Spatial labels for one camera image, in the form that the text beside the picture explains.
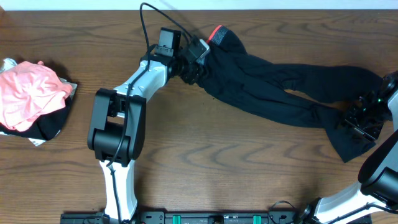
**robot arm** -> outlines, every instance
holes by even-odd
[[[118,207],[123,223],[129,223],[136,211],[134,163],[144,145],[146,102],[175,75],[187,83],[195,83],[200,74],[200,66],[195,62],[210,50],[203,40],[195,36],[188,47],[182,50],[179,47],[180,36],[180,31],[162,28],[155,54],[142,57],[138,70],[122,85],[114,90],[100,89],[95,95],[88,147],[95,151],[95,157],[103,168],[107,198],[104,215],[111,223],[117,223]],[[127,88],[133,80],[136,82],[127,101]],[[127,102],[129,111],[125,114]],[[107,167],[107,164],[116,154],[123,126],[109,122],[108,116],[124,119],[128,116],[126,134],[111,167]]]
[[[348,223],[373,212],[376,205],[398,209],[398,73],[383,79],[379,94],[392,113],[395,133],[362,165],[358,181],[341,192],[320,198],[306,209],[307,223]]]
[[[128,83],[131,83],[133,79],[135,79],[147,66],[148,61],[143,60],[140,62],[139,69],[132,75],[129,80],[127,80],[122,85],[116,87],[117,95],[124,95],[126,96],[127,86]],[[146,101],[150,100],[152,95],[162,86],[167,83],[167,67],[160,62],[152,61],[150,63],[149,70],[137,80],[136,84],[134,85],[131,91],[131,97],[139,96],[146,99]],[[133,121],[137,123],[133,127],[139,127],[138,123],[144,122],[145,116],[139,116],[139,119],[134,119],[134,116],[137,114],[134,113],[134,110],[137,111],[137,105],[132,104],[131,110],[133,113],[129,113],[129,121]],[[124,118],[125,114],[118,112],[117,116]],[[144,130],[142,134],[138,136],[139,138],[143,138]],[[120,206],[120,216],[121,220],[130,220],[136,210],[137,207],[137,199],[134,194],[134,163],[135,160],[130,160],[126,167],[123,167],[121,163],[115,162],[112,164],[114,170],[114,179],[111,175],[110,170],[106,166],[109,160],[106,159],[105,161],[100,161],[99,164],[101,165],[104,176],[105,176],[105,186],[106,186],[106,208],[105,214],[109,216],[111,219],[118,219],[118,210],[116,205],[116,199],[114,196],[114,187],[116,187],[116,192],[118,194],[119,206]]]

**wooden table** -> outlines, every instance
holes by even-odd
[[[380,76],[398,66],[397,11],[168,13],[201,37],[223,24],[250,54],[274,63],[357,65]],[[174,28],[153,11],[144,14],[151,43],[162,26]],[[145,51],[137,11],[1,14],[0,58],[55,60],[79,87],[55,139],[34,147],[0,136],[0,223],[58,223],[63,212],[105,206],[103,173],[86,146],[93,97],[127,80]],[[378,142],[391,133],[387,123]],[[147,105],[136,195],[141,205],[170,211],[267,210],[278,200],[303,207],[351,185],[374,149],[344,164],[323,129],[245,113],[173,78]]]

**pink cloth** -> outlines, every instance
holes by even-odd
[[[40,115],[64,108],[71,92],[43,62],[22,62],[0,73],[0,123],[26,131]]]

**cable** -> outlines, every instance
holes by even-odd
[[[378,205],[374,205],[374,204],[366,204],[365,206],[363,206],[363,207],[361,207],[361,208],[359,208],[359,209],[357,209],[357,210],[354,210],[354,211],[352,211],[352,212],[350,212],[350,213],[347,213],[346,215],[343,215],[342,217],[337,217],[336,219],[332,220],[332,221],[331,221],[330,223],[328,223],[328,224],[336,223],[336,222],[338,222],[338,221],[340,221],[340,220],[343,220],[343,219],[345,219],[345,218],[348,218],[348,217],[350,217],[350,216],[353,216],[353,215],[355,215],[355,214],[357,214],[357,213],[359,213],[359,212],[362,212],[362,211],[364,211],[364,210],[370,209],[370,208],[372,208],[372,207],[373,207],[373,208],[378,208],[378,209],[380,209],[380,210],[383,210],[383,211],[388,212],[388,213],[391,213],[391,214],[398,215],[398,211],[394,211],[394,210],[391,210],[391,209],[389,209],[389,208],[382,207],[382,206],[378,206]]]
[[[149,69],[149,55],[150,53],[153,51],[153,49],[156,47],[156,45],[152,45],[148,48],[147,51],[147,58],[148,58],[148,64],[145,67],[145,69],[138,74],[138,76],[136,78],[134,78],[131,83],[128,84],[127,86],[127,93],[126,93],[126,103],[125,103],[125,107],[124,107],[124,122],[123,122],[123,129],[122,129],[122,136],[120,138],[119,141],[119,145],[118,148],[116,149],[116,152],[114,153],[114,156],[112,157],[112,159],[110,160],[110,162],[106,165],[107,167],[109,167],[110,165],[112,165],[112,163],[116,160],[116,158],[118,157],[119,151],[121,149],[121,146],[123,144],[123,140],[124,140],[124,136],[126,135],[126,130],[127,130],[127,121],[128,121],[128,117],[129,117],[129,104],[130,104],[130,91],[132,89],[132,87],[134,86],[134,84],[137,82],[138,79],[140,79],[141,76],[143,76]]]
[[[187,35],[185,35],[185,33],[184,33],[184,32],[182,32],[182,36],[185,38],[185,41],[187,41],[187,43],[185,44],[185,49],[188,49],[188,46],[189,46],[189,40],[188,40],[188,38],[187,38]]]
[[[118,191],[116,190],[116,177],[114,175],[115,170],[113,169],[113,167],[108,167],[111,171],[111,175],[112,175],[112,183],[113,183],[113,194],[114,194],[114,199],[116,202],[116,209],[118,210],[118,220],[119,220],[119,224],[122,223],[121,221],[121,217],[120,217],[120,204],[119,204],[119,197],[118,197]]]
[[[150,4],[146,3],[146,2],[143,2],[143,3],[140,5],[140,7],[139,7],[140,14],[141,14],[141,12],[142,12],[142,7],[143,7],[143,6],[149,6],[149,7],[153,8],[153,9],[155,9],[158,13],[162,14],[162,15],[163,15],[164,17],[166,17],[168,20],[172,21],[175,25],[177,25],[177,26],[178,26],[181,30],[183,30],[186,34],[188,34],[188,36],[189,36],[190,39],[192,38],[192,35],[191,35],[183,26],[181,26],[178,22],[176,22],[175,20],[173,20],[172,18],[170,18],[170,17],[169,17],[168,15],[166,15],[164,12],[158,10],[158,9],[157,9],[156,7],[154,7],[153,5],[150,5]]]
[[[279,205],[279,204],[282,204],[282,203],[286,203],[286,204],[290,205],[290,206],[294,209],[294,211],[297,213],[297,209],[296,209],[290,202],[285,201],[285,200],[280,200],[280,201],[275,202],[275,204],[273,204],[273,205],[271,206],[271,208],[268,209],[268,212],[271,212],[271,210],[272,210],[275,206],[277,206],[277,205]],[[277,223],[274,221],[273,215],[270,215],[270,216],[269,216],[269,219],[270,219],[274,224],[277,224]]]
[[[148,39],[148,34],[147,34],[147,28],[145,27],[145,22],[144,22],[144,16],[142,15],[142,7],[144,6],[144,3],[142,3],[139,6],[139,17],[141,19],[141,26],[142,26],[142,31],[144,31],[144,37],[145,37],[145,43],[147,44],[147,57],[148,57],[148,64],[147,68],[149,68],[149,39]]]

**black pants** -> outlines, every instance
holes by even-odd
[[[374,146],[352,129],[336,128],[341,111],[284,91],[301,91],[322,103],[353,101],[379,89],[382,78],[373,72],[351,66],[273,64],[247,54],[238,37],[225,27],[212,35],[209,45],[211,51],[203,62],[206,74],[197,84],[210,95],[279,123],[325,128],[344,162]]]

